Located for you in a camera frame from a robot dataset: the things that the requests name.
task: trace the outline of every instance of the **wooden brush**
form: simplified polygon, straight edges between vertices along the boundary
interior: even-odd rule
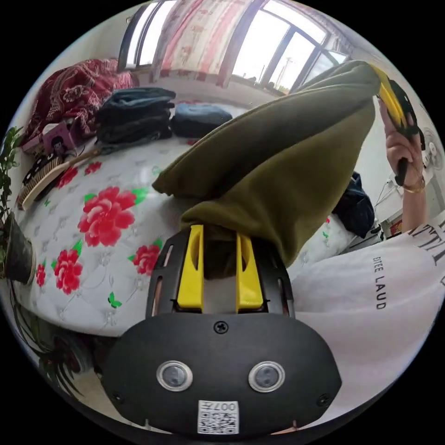
[[[59,157],[55,157],[45,167],[42,168],[36,175],[29,181],[29,183],[20,190],[19,197],[17,198],[17,205],[23,210],[28,210],[37,196],[45,189],[52,181],[58,176],[67,171],[70,167],[85,159],[93,158],[101,153],[99,148],[81,154],[67,162],[61,163]]]

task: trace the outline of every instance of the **gold bangle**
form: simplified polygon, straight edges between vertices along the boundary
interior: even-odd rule
[[[408,191],[409,193],[421,193],[423,192],[423,190],[425,190],[425,178],[422,176],[422,184],[420,186],[413,186],[413,187],[408,187],[406,185],[403,186],[403,190]]]

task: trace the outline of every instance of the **green fabric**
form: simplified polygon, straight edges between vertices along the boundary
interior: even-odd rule
[[[202,200],[181,228],[205,225],[206,278],[235,273],[235,232],[272,241],[292,264],[349,183],[379,88],[365,62],[334,67],[217,128],[160,174],[158,192]]]

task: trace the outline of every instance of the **green leaf print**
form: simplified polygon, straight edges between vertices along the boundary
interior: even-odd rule
[[[134,202],[134,205],[140,204],[146,198],[148,190],[149,189],[146,188],[131,190],[131,192],[136,195],[136,201]]]
[[[114,292],[111,292],[109,297],[108,297],[108,302],[111,304],[111,307],[113,309],[116,309],[118,307],[122,306],[122,303],[120,301],[117,301],[115,296],[114,296]]]
[[[90,193],[88,195],[85,195],[85,197],[83,198],[83,202],[85,203],[85,202],[87,202],[90,199],[95,198],[95,197],[96,197],[96,195],[94,193]]]
[[[161,249],[162,249],[162,240],[161,240],[160,238],[158,238],[158,239],[153,243],[153,245],[154,245],[154,246],[158,246],[159,249],[161,250]]]
[[[82,253],[82,240],[79,240],[73,247],[73,250],[77,251],[77,254],[80,256]]]
[[[159,176],[159,175],[161,174],[161,172],[162,172],[162,170],[161,170],[157,165],[155,165],[155,166],[152,168],[152,174],[153,174],[153,176]]]

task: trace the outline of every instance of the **white t-shirt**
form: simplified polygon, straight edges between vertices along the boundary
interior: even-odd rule
[[[329,421],[394,382],[428,336],[445,296],[445,211],[388,241],[304,266],[297,319],[327,342],[343,380]]]

